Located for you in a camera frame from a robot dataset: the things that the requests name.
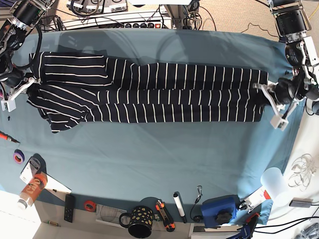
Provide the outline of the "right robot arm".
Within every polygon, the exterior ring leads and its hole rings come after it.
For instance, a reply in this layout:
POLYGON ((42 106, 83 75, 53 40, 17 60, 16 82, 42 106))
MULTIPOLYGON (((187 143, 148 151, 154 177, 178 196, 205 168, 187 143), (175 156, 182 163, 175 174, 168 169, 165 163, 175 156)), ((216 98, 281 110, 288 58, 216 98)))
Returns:
POLYGON ((16 109, 15 98, 25 93, 27 88, 40 81, 25 70, 34 65, 41 48, 42 31, 39 21, 51 9, 53 0, 18 0, 10 9, 10 17, 0 29, 0 89, 2 90, 1 107, 3 111, 16 109), (24 66, 12 63, 14 51, 24 43, 25 38, 36 29, 38 42, 35 54, 24 66))

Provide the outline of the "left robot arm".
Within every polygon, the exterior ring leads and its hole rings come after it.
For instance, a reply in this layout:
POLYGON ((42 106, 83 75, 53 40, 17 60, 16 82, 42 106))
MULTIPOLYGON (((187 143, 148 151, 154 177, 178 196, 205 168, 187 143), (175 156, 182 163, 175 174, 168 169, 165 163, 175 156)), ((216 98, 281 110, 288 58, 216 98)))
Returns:
POLYGON ((288 117, 303 99, 319 99, 319 57, 307 32, 312 26, 300 0, 270 0, 268 7, 275 19, 285 56, 292 66, 292 79, 279 78, 277 83, 257 84, 271 105, 274 116, 271 125, 284 130, 288 117))

